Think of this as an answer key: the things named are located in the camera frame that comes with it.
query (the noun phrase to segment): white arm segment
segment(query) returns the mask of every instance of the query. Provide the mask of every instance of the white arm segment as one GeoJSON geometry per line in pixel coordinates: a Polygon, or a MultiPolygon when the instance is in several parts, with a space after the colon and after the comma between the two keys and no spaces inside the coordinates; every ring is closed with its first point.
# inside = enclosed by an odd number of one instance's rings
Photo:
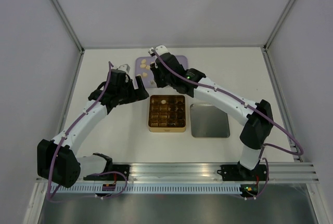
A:
{"type": "MultiPolygon", "coordinates": [[[[85,112],[95,101],[91,100],[86,103],[83,112],[85,112]]],[[[93,128],[108,114],[106,106],[102,106],[98,102],[89,112],[85,115],[70,131],[67,139],[63,142],[61,146],[68,145],[73,151],[74,155],[77,154],[81,144],[92,131],[93,128]]],[[[55,144],[59,144],[61,138],[65,135],[65,130],[60,132],[57,136],[53,138],[55,144]]]]}
{"type": "MultiPolygon", "coordinates": [[[[240,97],[231,91],[217,85],[213,81],[211,81],[208,77],[202,78],[199,81],[200,84],[204,85],[210,85],[216,88],[220,88],[222,90],[225,90],[233,95],[235,95],[237,98],[240,98],[245,103],[251,105],[252,107],[256,108],[254,101],[245,99],[243,97],[240,97]]],[[[228,115],[232,116],[237,122],[239,122],[242,126],[245,125],[247,122],[247,115],[252,114],[253,111],[249,108],[246,108],[243,106],[240,102],[236,101],[235,99],[231,98],[230,96],[221,93],[219,91],[215,91],[213,89],[208,89],[205,87],[198,86],[196,89],[194,89],[194,98],[197,98],[199,100],[203,100],[205,102],[211,103],[215,107],[219,108],[220,110],[224,111],[228,115]]]]}
{"type": "Polygon", "coordinates": [[[76,159],[80,163],[81,168],[79,178],[102,173],[106,166],[106,160],[98,155],[78,157],[76,159]]]}
{"type": "MultiPolygon", "coordinates": [[[[211,85],[213,87],[223,89],[223,90],[235,95],[236,97],[240,98],[241,100],[243,100],[245,103],[251,105],[252,107],[254,107],[254,108],[257,107],[255,105],[254,101],[248,100],[246,98],[242,98],[242,97],[232,93],[231,91],[217,85],[216,83],[211,81],[208,77],[202,78],[199,81],[199,83],[204,84],[204,85],[211,85]]],[[[194,98],[211,103],[215,107],[219,108],[220,110],[224,111],[228,115],[232,116],[242,126],[244,126],[248,120],[246,116],[248,114],[253,113],[252,110],[250,110],[249,108],[246,108],[240,102],[236,101],[235,99],[231,98],[230,96],[228,96],[224,93],[215,91],[213,89],[208,89],[205,87],[198,86],[196,89],[194,89],[194,98]]],[[[239,162],[245,168],[247,168],[249,170],[253,170],[258,163],[259,155],[260,155],[260,149],[254,150],[254,149],[251,149],[244,145],[239,162]]]]}

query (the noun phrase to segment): metal frame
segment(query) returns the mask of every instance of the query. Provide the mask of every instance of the metal frame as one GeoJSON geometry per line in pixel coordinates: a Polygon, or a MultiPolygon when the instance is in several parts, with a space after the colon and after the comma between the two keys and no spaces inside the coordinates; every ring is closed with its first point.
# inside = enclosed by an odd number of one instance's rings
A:
{"type": "MultiPolygon", "coordinates": [[[[87,46],[85,49],[89,50],[101,50],[101,49],[135,49],[135,48],[146,48],[150,49],[153,45],[143,45],[143,46],[100,46],[100,47],[91,47],[87,46]]],[[[262,44],[253,44],[253,45],[221,45],[221,44],[213,44],[213,45],[168,45],[168,48],[214,48],[214,47],[262,47],[262,44]]]]}
{"type": "MultiPolygon", "coordinates": [[[[58,130],[60,131],[62,130],[63,125],[65,123],[65,119],[67,116],[73,91],[75,88],[76,80],[78,78],[85,48],[81,45],[77,35],[75,34],[74,29],[72,28],[58,0],[50,0],[50,1],[81,54],[78,60],[78,66],[72,81],[71,89],[69,91],[66,100],[66,106],[64,108],[61,121],[59,124],[58,130]]],[[[276,77],[274,66],[267,51],[268,48],[271,46],[272,42],[274,41],[274,38],[278,33],[281,25],[284,23],[289,12],[293,8],[295,1],[296,0],[288,1],[278,21],[276,22],[269,38],[267,39],[266,43],[261,47],[263,58],[266,63],[268,74],[270,76],[270,80],[273,86],[273,90],[276,96],[276,100],[279,106],[279,110],[285,128],[293,135],[294,131],[292,128],[292,122],[289,118],[288,110],[285,104],[283,93],[281,92],[281,88],[276,77]]],[[[219,47],[231,47],[231,46],[219,45],[219,47]]],[[[106,48],[107,47],[93,48],[93,49],[106,49],[106,48]]],[[[290,146],[292,150],[294,151],[297,150],[297,148],[291,142],[290,146]]],[[[318,223],[320,224],[332,223],[332,221],[329,219],[329,210],[325,208],[325,200],[322,198],[322,195],[320,193],[321,192],[320,184],[313,164],[303,162],[301,157],[294,156],[294,159],[295,161],[298,161],[298,163],[269,163],[270,166],[269,184],[294,184],[294,183],[306,184],[309,191],[309,199],[314,207],[318,223]]],[[[129,178],[129,182],[132,183],[132,185],[162,185],[166,183],[168,185],[172,183],[176,183],[177,185],[188,185],[188,184],[223,185],[225,183],[230,184],[230,182],[223,182],[221,176],[216,173],[221,164],[222,163],[181,163],[181,164],[180,163],[168,163],[168,164],[133,163],[130,164],[131,175],[129,178]]],[[[88,185],[89,183],[91,184],[92,182],[78,181],[78,184],[80,185],[88,185]]],[[[231,184],[240,185],[242,183],[252,183],[252,182],[232,182],[231,184]]],[[[23,223],[37,223],[45,197],[46,185],[47,181],[45,179],[37,178],[23,223]]]]}
{"type": "Polygon", "coordinates": [[[72,40],[74,41],[76,47],[78,48],[79,52],[83,52],[84,48],[81,45],[77,35],[74,32],[74,29],[72,27],[72,25],[70,24],[65,12],[63,11],[61,5],[59,4],[58,0],[50,0],[50,2],[52,3],[52,5],[54,6],[54,9],[56,10],[60,20],[63,22],[63,25],[65,27],[65,29],[67,30],[69,36],[72,38],[72,40]]]}
{"type": "Polygon", "coordinates": [[[287,2],[285,8],[283,9],[283,11],[282,11],[279,19],[277,20],[277,22],[276,22],[276,24],[275,24],[275,26],[274,26],[274,28],[273,28],[273,30],[271,32],[270,36],[268,37],[268,39],[266,41],[266,44],[264,45],[264,48],[266,50],[271,46],[271,44],[272,44],[272,42],[273,42],[276,34],[280,30],[281,25],[283,24],[283,22],[285,21],[286,17],[289,15],[289,12],[293,8],[295,1],[296,0],[289,0],[287,2]]]}

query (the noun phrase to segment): black joint housing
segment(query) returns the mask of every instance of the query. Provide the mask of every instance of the black joint housing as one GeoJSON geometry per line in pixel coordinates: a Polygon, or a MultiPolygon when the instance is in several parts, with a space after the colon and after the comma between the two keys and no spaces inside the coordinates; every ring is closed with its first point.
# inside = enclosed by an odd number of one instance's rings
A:
{"type": "MultiPolygon", "coordinates": [[[[45,179],[48,179],[51,161],[57,146],[53,141],[45,139],[40,141],[37,146],[37,173],[45,179]]],[[[80,172],[80,163],[76,160],[73,151],[68,147],[60,147],[53,170],[52,182],[70,188],[78,179],[80,172]]]]}
{"type": "MultiPolygon", "coordinates": [[[[185,70],[184,67],[178,62],[177,58],[170,54],[169,52],[161,55],[161,59],[172,71],[180,75],[181,77],[191,80],[193,82],[199,82],[206,75],[196,69],[185,70]]],[[[171,73],[160,61],[156,59],[156,65],[151,64],[150,69],[154,75],[154,80],[157,84],[157,87],[166,87],[171,86],[180,94],[187,94],[190,97],[194,96],[194,89],[197,88],[197,85],[191,84],[178,76],[171,73]]]]}
{"type": "Polygon", "coordinates": [[[254,170],[249,170],[249,169],[245,168],[244,166],[242,166],[242,165],[240,164],[240,162],[237,163],[237,168],[238,168],[239,175],[240,175],[244,180],[246,180],[246,179],[248,179],[248,178],[252,178],[252,177],[254,177],[255,174],[257,173],[257,172],[255,171],[255,168],[254,168],[254,170]]]}
{"type": "MultiPolygon", "coordinates": [[[[136,76],[135,79],[138,84],[137,89],[134,89],[133,80],[126,72],[117,69],[111,70],[110,82],[99,100],[103,106],[106,106],[108,114],[118,105],[141,101],[149,97],[141,76],[136,76]]],[[[103,91],[101,89],[103,86],[106,86],[106,82],[101,83],[90,94],[88,100],[97,100],[103,91]]]]}
{"type": "MultiPolygon", "coordinates": [[[[265,100],[261,100],[256,104],[257,110],[273,120],[272,108],[270,103],[265,100]]],[[[243,131],[240,134],[240,140],[247,147],[259,150],[262,147],[266,137],[271,133],[273,125],[259,114],[253,112],[248,116],[243,131]]]]}

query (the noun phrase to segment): silver square plate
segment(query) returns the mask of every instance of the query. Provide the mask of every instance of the silver square plate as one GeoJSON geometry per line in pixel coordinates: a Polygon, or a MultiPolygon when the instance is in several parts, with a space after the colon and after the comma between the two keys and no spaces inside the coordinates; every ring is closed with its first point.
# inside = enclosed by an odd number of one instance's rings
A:
{"type": "Polygon", "coordinates": [[[194,103],[190,106],[191,132],[194,137],[230,136],[228,115],[207,103],[194,103]]]}

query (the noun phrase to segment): gold tray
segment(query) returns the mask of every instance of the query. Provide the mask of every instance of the gold tray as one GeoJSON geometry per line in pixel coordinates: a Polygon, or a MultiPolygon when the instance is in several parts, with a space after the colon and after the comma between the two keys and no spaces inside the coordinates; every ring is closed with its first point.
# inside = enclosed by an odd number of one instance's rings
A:
{"type": "Polygon", "coordinates": [[[148,127],[151,132],[184,132],[186,130],[185,97],[152,95],[148,116],[148,127]]]}

